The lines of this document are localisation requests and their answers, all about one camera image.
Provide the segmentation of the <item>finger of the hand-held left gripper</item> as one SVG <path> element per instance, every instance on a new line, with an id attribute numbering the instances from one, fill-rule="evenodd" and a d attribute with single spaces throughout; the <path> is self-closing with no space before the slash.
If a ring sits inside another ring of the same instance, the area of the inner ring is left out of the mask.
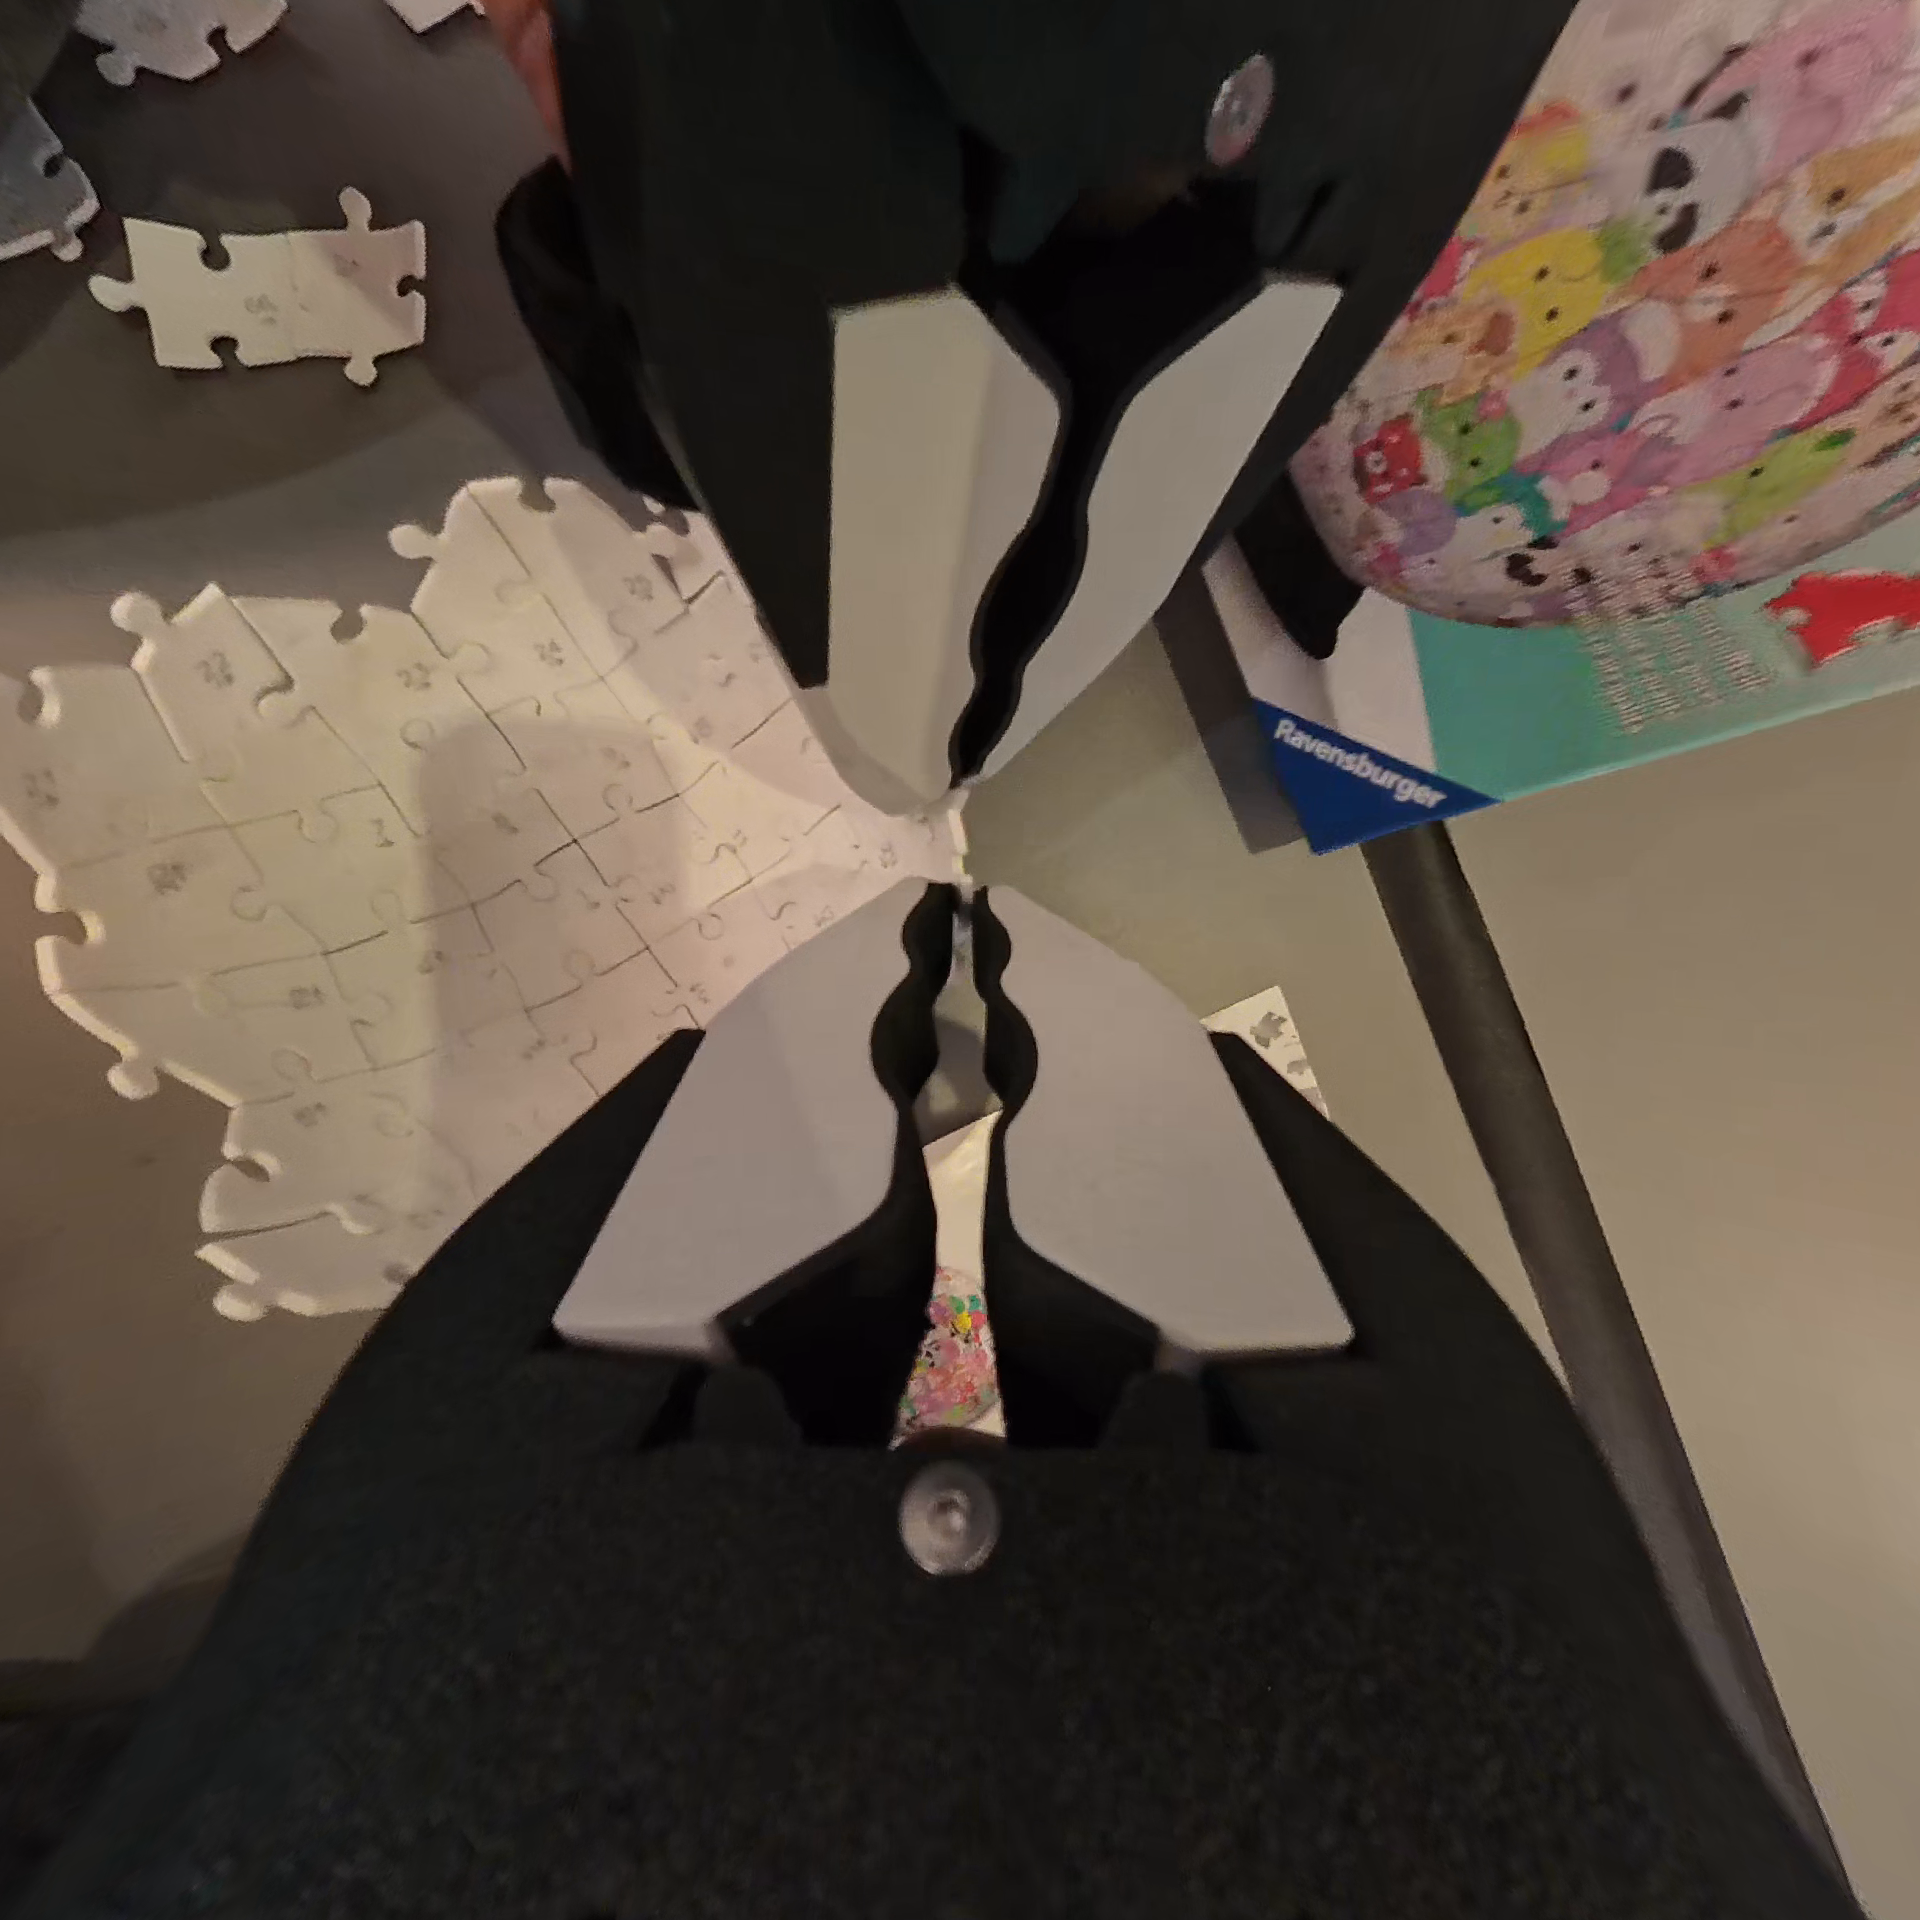
<path id="1" fill-rule="evenodd" d="M 962 780 L 977 632 L 1062 425 L 1044 375 L 955 287 L 833 315 L 819 739 L 880 814 L 934 809 Z"/>
<path id="2" fill-rule="evenodd" d="M 955 785 L 1001 770 L 1161 609 L 1339 305 L 1332 279 L 1262 272 L 1072 402 L 977 610 Z"/>

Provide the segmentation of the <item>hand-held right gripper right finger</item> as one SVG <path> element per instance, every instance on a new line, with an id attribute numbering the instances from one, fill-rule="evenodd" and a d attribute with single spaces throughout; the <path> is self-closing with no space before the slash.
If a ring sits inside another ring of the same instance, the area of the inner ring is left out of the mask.
<path id="1" fill-rule="evenodd" d="M 972 904 L 1016 1247 L 1147 1329 L 1153 1359 L 1341 1354 L 1353 1322 L 1214 1033 L 1005 886 Z"/>

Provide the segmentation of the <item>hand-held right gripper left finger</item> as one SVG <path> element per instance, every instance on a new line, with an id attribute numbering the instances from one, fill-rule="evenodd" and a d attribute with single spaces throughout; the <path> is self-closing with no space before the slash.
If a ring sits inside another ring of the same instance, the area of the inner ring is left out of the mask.
<path id="1" fill-rule="evenodd" d="M 704 1030 L 553 1331 L 716 1361 L 745 1310 L 923 1174 L 953 889 L 890 889 L 790 948 Z"/>

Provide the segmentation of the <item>partly built white puzzle ball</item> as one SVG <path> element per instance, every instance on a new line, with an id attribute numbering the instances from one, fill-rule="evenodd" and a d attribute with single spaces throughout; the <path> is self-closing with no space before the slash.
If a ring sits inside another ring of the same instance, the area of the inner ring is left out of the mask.
<path id="1" fill-rule="evenodd" d="M 385 1307 L 674 1032 L 896 880 L 957 803 L 829 763 L 699 516 L 467 483 L 401 609 L 123 592 L 123 656 L 5 678 L 5 839 L 50 1003 L 226 1111 L 230 1322 Z"/>

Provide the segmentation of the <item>colourful puzzle ball box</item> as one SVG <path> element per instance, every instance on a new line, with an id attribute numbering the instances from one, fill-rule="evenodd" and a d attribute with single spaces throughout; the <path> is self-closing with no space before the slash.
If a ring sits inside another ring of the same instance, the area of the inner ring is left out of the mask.
<path id="1" fill-rule="evenodd" d="M 1208 595 L 1317 852 L 1918 682 L 1918 6 L 1578 6 Z"/>

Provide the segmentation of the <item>pile of loose puzzle pieces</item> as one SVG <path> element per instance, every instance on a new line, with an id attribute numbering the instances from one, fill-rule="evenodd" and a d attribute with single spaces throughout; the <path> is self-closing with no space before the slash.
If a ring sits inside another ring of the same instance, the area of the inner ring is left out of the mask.
<path id="1" fill-rule="evenodd" d="M 475 6 L 5 6 L 5 260 L 134 220 L 226 235 L 484 223 Z"/>

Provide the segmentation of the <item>person's left hand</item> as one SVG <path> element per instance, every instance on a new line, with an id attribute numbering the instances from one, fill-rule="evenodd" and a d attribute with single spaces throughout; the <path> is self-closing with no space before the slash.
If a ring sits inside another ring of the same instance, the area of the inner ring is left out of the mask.
<path id="1" fill-rule="evenodd" d="M 498 54 L 528 92 L 550 152 L 570 160 L 553 6 L 488 0 L 477 9 L 494 34 Z"/>

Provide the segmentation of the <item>printed instruction sheet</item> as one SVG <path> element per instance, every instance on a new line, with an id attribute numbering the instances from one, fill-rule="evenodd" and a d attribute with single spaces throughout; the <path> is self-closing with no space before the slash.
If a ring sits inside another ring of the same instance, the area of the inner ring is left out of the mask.
<path id="1" fill-rule="evenodd" d="M 1266 1065 L 1329 1113 L 1306 1046 L 1281 988 L 1241 1000 L 1204 1019 L 1217 1036 L 1244 1041 Z M 1001 1382 L 985 1289 L 980 1235 L 996 1113 L 926 1145 L 934 1202 L 934 1273 L 928 1320 L 908 1375 L 892 1448 L 948 1434 L 1004 1439 Z"/>

